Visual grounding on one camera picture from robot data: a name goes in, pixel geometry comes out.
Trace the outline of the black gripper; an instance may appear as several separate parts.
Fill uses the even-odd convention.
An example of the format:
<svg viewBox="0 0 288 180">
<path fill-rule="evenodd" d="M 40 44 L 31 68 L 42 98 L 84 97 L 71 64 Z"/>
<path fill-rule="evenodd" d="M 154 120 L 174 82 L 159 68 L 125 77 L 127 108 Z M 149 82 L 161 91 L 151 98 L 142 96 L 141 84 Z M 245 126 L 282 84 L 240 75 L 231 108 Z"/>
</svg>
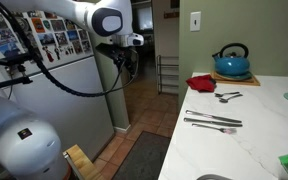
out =
<svg viewBox="0 0 288 180">
<path fill-rule="evenodd" d="M 125 67 L 132 76 L 136 74 L 135 63 L 132 61 L 132 52 L 130 48 L 100 43 L 96 46 L 96 50 L 104 56 L 110 58 L 118 70 Z"/>
</svg>

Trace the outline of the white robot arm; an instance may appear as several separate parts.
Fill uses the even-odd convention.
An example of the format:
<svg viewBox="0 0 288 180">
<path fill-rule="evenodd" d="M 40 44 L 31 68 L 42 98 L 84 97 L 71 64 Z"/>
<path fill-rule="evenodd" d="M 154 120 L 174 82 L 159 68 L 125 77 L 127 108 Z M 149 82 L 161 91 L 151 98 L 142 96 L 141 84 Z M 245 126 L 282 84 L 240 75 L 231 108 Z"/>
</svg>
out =
<svg viewBox="0 0 288 180">
<path fill-rule="evenodd" d="M 75 96 L 84 92 L 73 90 L 59 82 L 39 59 L 30 40 L 12 15 L 13 12 L 45 11 L 66 18 L 82 29 L 102 37 L 111 37 L 110 44 L 97 49 L 121 64 L 122 54 L 131 46 L 141 46 L 143 37 L 132 29 L 130 0 L 100 0 L 97 3 L 74 0 L 0 0 L 0 13 L 18 32 L 28 51 L 5 57 L 6 66 L 33 60 L 44 76 L 55 86 Z M 0 83 L 0 88 L 16 83 L 28 83 L 27 76 Z M 61 140 L 56 130 L 36 113 L 0 97 L 0 164 L 17 180 L 65 180 L 70 175 L 69 163 L 63 157 Z"/>
</svg>

